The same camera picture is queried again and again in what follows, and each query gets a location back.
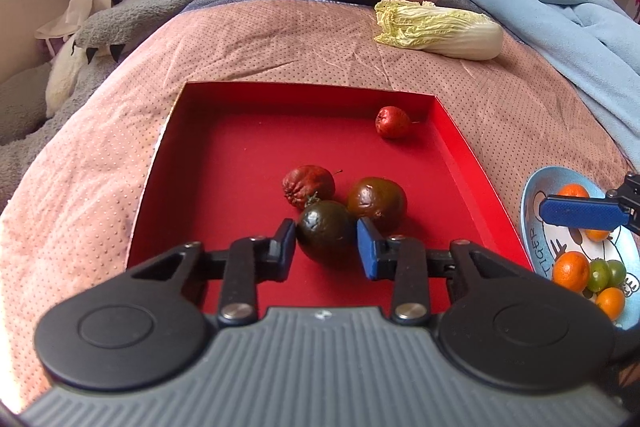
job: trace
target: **dotted fabric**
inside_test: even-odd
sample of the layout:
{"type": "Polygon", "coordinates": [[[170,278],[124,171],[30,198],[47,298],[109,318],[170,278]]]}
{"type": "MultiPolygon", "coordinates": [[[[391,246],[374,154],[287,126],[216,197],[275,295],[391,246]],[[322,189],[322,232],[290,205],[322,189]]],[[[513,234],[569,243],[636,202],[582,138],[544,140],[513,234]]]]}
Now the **dotted fabric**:
{"type": "Polygon", "coordinates": [[[188,12],[147,39],[45,147],[0,218],[0,391],[14,410],[46,388],[38,318],[121,272],[162,124],[187,80],[250,80],[433,93],[511,218],[536,169],[563,165],[603,188],[627,164],[574,88],[505,35],[471,62],[376,44],[370,9],[260,0],[188,12]]]}

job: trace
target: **red box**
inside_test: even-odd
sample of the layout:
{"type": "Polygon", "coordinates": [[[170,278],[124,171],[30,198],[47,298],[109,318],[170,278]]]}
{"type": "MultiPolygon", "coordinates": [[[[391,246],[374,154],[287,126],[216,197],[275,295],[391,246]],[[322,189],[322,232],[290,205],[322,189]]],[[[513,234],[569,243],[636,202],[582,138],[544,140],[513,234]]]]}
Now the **red box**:
{"type": "MultiPolygon", "coordinates": [[[[271,235],[298,211],[281,181],[316,164],[335,175],[338,200],[364,176],[383,176],[407,193],[398,231],[448,248],[465,238],[530,267],[504,207],[440,102],[407,92],[247,82],[188,82],[172,111],[146,182],[129,251],[133,266],[171,247],[202,241],[223,250],[240,237],[271,235]],[[397,105],[413,121],[409,138],[387,141],[374,120],[397,105]]],[[[215,309],[218,284],[204,309],[215,309]]],[[[387,310],[392,283],[370,282],[362,267],[337,271],[298,249],[289,280],[258,287],[260,309],[378,305],[387,310]]],[[[431,281],[433,311],[447,308],[444,281],[431,281]]]]}

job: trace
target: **tomato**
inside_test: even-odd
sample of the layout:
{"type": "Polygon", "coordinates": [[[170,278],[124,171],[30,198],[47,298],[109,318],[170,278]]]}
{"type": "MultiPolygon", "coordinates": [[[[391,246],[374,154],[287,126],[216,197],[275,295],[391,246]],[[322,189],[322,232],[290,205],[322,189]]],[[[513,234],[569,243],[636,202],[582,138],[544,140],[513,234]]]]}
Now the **tomato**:
{"type": "Polygon", "coordinates": [[[556,259],[551,280],[568,290],[581,293],[590,277],[589,261],[577,251],[563,253],[556,259]]]}
{"type": "Polygon", "coordinates": [[[594,293],[599,293],[609,285],[611,270],[604,259],[594,259],[589,263],[589,282],[587,288],[594,293]]]}
{"type": "Polygon", "coordinates": [[[626,267],[620,261],[607,261],[609,269],[611,270],[611,277],[609,277],[609,286],[617,287],[625,282],[626,267]]]}
{"type": "Polygon", "coordinates": [[[308,204],[333,198],[335,181],[327,169],[303,165],[284,176],[282,190],[287,201],[302,210],[308,204]]]}
{"type": "Polygon", "coordinates": [[[625,310],[625,294],[618,288],[607,288],[598,295],[596,306],[614,321],[625,310]]]}
{"type": "Polygon", "coordinates": [[[558,196],[571,196],[572,198],[588,198],[589,193],[587,189],[578,183],[569,183],[560,190],[558,190],[558,196]]]}
{"type": "Polygon", "coordinates": [[[399,107],[387,105],[378,112],[376,130],[383,138],[396,139],[409,134],[411,119],[399,107]]]}
{"type": "Polygon", "coordinates": [[[589,239],[591,239],[594,243],[601,243],[607,237],[609,237],[608,230],[585,230],[584,235],[586,235],[589,239]]]}
{"type": "Polygon", "coordinates": [[[351,187],[347,208],[353,216],[369,217],[380,233],[386,235],[406,216],[406,193],[396,182],[370,176],[351,187]]]}

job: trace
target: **plate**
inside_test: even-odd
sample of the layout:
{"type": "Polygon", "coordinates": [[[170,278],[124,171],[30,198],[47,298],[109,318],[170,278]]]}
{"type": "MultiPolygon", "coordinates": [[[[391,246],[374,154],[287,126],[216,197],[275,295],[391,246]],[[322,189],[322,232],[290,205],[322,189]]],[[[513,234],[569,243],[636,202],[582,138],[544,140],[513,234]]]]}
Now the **plate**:
{"type": "Polygon", "coordinates": [[[532,174],[524,187],[520,207],[520,231],[525,250],[533,269],[539,275],[551,279],[556,260],[565,251],[580,251],[587,258],[617,259],[626,267],[626,280],[621,286],[625,293],[625,310],[614,324],[625,330],[640,320],[640,257],[634,238],[629,230],[618,227],[609,238],[596,243],[585,236],[582,230],[556,227],[540,219],[540,202],[548,195],[557,194],[569,183],[586,188],[591,198],[604,198],[604,192],[582,174],[564,167],[544,167],[532,174]]]}

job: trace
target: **wrinkled red fruit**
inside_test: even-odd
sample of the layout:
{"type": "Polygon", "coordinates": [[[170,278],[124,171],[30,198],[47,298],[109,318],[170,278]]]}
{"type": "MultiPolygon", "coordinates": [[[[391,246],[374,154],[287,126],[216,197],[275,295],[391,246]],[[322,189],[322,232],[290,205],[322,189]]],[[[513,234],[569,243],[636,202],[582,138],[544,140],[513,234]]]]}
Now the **wrinkled red fruit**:
{"type": "Polygon", "coordinates": [[[378,112],[376,130],[383,138],[396,139],[409,134],[411,119],[399,107],[387,105],[378,112]]]}
{"type": "Polygon", "coordinates": [[[335,194],[331,172],[317,165],[303,165],[293,169],[282,180],[284,197],[299,209],[320,200],[330,200],[335,194]]]}

